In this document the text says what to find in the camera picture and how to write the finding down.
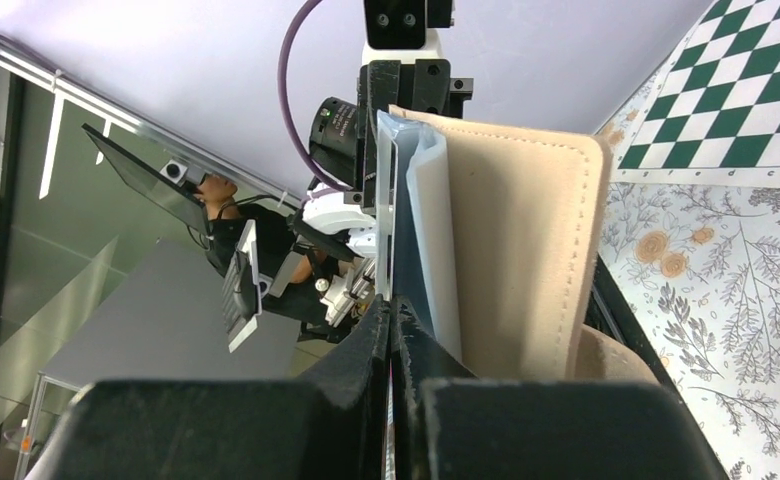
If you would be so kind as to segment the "beige leather card holder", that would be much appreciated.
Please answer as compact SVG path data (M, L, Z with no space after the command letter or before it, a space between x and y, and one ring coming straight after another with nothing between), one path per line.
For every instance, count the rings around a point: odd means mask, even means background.
M636 353L585 323L608 180L599 137L391 106L448 153L460 360L485 378L654 383Z

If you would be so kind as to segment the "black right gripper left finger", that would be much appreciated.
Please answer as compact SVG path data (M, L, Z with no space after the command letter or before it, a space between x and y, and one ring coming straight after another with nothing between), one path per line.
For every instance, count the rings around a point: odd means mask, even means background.
M380 479L390 304L291 379L110 380L65 413L33 479Z

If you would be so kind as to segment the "green and white chessboard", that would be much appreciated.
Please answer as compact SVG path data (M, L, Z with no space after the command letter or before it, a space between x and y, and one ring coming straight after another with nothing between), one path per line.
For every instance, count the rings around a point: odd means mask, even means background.
M780 0L713 2L625 139L617 182L780 188Z

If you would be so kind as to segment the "person in black shirt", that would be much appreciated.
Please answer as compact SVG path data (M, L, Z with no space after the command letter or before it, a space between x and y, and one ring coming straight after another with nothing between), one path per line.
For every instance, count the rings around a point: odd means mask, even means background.
M301 341L339 344L357 319L347 315L337 325L327 320L319 280L343 277L351 266L317 247L297 242L288 219L248 199L238 201L238 187L217 176L181 186L203 207L209 230L206 258L225 279L224 322L228 348L236 350L259 327L265 313L301 324Z

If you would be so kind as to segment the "dark monitor screen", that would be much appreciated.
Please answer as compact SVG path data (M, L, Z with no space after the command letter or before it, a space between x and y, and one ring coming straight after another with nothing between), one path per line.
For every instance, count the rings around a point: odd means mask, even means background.
M210 233L206 208L192 193L91 125L81 128L128 187L187 227L203 235Z

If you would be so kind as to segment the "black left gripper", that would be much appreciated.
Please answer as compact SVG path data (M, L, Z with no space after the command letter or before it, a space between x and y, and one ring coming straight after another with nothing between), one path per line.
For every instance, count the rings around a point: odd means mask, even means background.
M360 69L357 90L357 147L355 199L365 212L377 203L378 111L398 107L462 118L464 104L473 97L472 78L451 75L445 59L375 60Z

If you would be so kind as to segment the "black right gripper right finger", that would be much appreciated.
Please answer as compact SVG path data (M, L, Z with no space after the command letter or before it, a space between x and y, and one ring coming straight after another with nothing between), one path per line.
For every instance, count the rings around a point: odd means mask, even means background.
M391 303L399 479L723 479L696 421L647 382L478 378Z

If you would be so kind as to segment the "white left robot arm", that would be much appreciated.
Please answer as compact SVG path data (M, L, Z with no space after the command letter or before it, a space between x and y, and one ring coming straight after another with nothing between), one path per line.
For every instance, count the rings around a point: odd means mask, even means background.
M292 222L299 235L344 261L378 253L377 111L397 105L460 118L473 96L472 79L453 76L436 28L426 29L419 49L366 46L356 87L353 102L329 97L321 104L309 135L309 155L339 186L315 179Z

